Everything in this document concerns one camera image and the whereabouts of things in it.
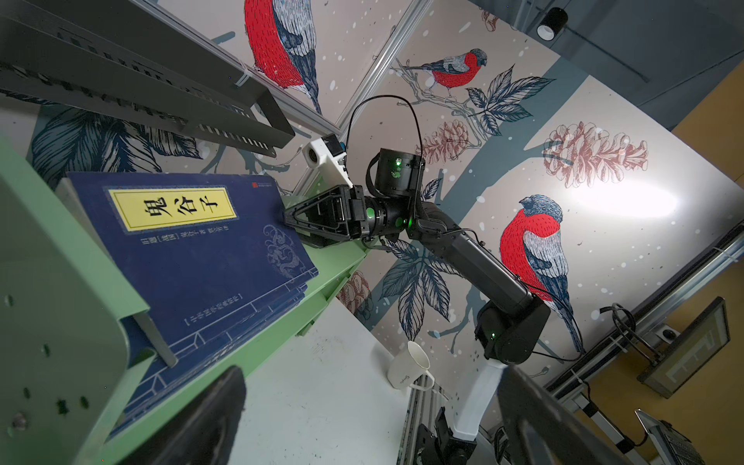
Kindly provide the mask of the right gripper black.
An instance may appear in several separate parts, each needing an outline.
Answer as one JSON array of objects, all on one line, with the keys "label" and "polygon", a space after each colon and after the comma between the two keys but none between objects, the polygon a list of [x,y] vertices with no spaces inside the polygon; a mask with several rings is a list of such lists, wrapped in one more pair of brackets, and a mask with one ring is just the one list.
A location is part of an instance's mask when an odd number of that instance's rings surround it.
[{"label": "right gripper black", "polygon": [[384,209],[360,186],[342,185],[287,207],[284,222],[298,233],[303,244],[324,248],[381,236]]}]

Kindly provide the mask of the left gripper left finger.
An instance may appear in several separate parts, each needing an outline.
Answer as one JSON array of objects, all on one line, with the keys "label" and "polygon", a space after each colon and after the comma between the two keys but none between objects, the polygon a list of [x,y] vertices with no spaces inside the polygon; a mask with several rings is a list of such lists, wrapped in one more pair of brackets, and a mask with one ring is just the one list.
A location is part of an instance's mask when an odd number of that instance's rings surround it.
[{"label": "left gripper left finger", "polygon": [[228,368],[124,464],[226,464],[246,399],[242,370]]}]

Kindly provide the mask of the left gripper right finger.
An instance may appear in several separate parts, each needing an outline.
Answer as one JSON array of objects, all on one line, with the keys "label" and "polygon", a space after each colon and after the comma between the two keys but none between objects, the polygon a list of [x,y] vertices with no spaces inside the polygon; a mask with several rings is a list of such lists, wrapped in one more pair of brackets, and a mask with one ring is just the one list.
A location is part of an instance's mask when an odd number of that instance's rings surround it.
[{"label": "left gripper right finger", "polygon": [[497,389],[513,464],[626,464],[545,389],[515,366]]}]

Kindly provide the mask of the dark blue bottom book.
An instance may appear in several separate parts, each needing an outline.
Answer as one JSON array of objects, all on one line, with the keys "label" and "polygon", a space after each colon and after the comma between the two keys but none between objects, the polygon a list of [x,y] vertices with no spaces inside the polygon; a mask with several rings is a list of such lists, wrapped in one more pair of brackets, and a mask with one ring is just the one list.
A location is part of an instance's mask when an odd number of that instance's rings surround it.
[{"label": "dark blue bottom book", "polygon": [[73,172],[55,191],[147,303],[148,337],[173,351],[318,273],[269,176]]}]

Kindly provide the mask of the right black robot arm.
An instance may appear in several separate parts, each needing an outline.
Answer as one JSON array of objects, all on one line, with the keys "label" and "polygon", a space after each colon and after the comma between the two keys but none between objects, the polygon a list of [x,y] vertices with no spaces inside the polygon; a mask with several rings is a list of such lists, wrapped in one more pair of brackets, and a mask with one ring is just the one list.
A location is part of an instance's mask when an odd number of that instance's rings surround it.
[{"label": "right black robot arm", "polygon": [[420,242],[445,270],[466,279],[487,297],[475,330],[484,355],[451,397],[437,428],[440,439],[473,442],[506,368],[531,356],[549,308],[478,240],[470,238],[437,205],[422,199],[422,156],[382,149],[370,162],[364,185],[356,185],[349,178],[341,149],[330,149],[323,139],[317,139],[302,154],[309,168],[319,172],[329,186],[284,213],[286,224],[303,232],[305,243],[326,247],[353,240],[395,239],[403,232]]}]

